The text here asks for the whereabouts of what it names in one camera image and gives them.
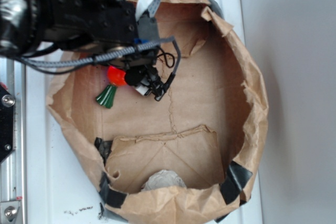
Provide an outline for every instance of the white crumpled tissue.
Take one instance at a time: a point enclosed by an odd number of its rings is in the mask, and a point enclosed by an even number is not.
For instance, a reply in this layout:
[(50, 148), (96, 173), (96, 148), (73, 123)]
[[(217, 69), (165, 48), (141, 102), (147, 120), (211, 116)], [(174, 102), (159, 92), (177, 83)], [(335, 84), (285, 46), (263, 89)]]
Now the white crumpled tissue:
[(150, 176), (148, 181), (142, 186), (141, 191), (149, 191), (169, 186), (187, 187), (176, 172), (172, 170), (161, 170)]

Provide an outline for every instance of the metal bracket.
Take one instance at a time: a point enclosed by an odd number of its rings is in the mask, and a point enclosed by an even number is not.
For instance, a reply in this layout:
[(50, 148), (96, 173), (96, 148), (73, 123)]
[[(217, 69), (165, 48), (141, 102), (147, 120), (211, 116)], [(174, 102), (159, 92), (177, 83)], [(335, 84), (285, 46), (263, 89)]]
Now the metal bracket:
[(0, 213), (1, 213), (0, 224), (23, 223), (21, 201), (0, 202)]
[(14, 150), (15, 98), (0, 85), (0, 163)]

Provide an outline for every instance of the green object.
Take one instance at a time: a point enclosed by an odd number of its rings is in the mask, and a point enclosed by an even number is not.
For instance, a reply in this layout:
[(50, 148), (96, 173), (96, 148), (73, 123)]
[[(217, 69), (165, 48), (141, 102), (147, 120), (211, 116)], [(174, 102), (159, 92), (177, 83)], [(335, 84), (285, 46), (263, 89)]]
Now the green object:
[(104, 106), (105, 108), (112, 108), (115, 92), (117, 91), (117, 86), (109, 84), (99, 96), (96, 97), (96, 101)]

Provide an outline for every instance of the brown paper bag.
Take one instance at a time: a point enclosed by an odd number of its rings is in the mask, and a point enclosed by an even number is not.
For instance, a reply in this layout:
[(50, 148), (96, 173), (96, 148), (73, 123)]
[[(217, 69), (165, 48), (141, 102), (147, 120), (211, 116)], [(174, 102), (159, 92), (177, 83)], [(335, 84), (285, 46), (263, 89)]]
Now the brown paper bag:
[[(106, 208), (130, 223), (205, 223), (251, 197), (267, 133), (265, 85), (233, 27), (209, 4), (162, 0), (160, 37), (174, 35), (183, 59), (160, 102), (124, 86), (111, 110), (97, 105), (108, 83), (102, 66), (50, 85), (48, 109)], [(165, 81), (171, 70), (160, 61), (156, 67)], [(106, 165), (96, 137), (114, 140)], [(160, 169), (175, 169), (188, 188), (139, 192)]]

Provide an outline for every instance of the gray braided cable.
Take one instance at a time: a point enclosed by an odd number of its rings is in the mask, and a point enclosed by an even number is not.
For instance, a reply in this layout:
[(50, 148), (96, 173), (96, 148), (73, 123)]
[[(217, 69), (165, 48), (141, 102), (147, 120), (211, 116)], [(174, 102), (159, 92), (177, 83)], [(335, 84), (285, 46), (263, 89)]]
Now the gray braided cable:
[(121, 58), (124, 55), (134, 54), (135, 52), (142, 52), (150, 50), (159, 46), (162, 43), (168, 43), (174, 41), (174, 36), (169, 38), (158, 39), (144, 44), (138, 44), (137, 49), (135, 47), (126, 47), (118, 51), (108, 52), (106, 54), (98, 55), (95, 60), (92, 57), (82, 58), (78, 60), (68, 60), (68, 61), (39, 61), (31, 59), (22, 59), (23, 63), (33, 65), (38, 68), (67, 68), (67, 67), (77, 67), (82, 65), (89, 65), (93, 63), (107, 62), (110, 60)]

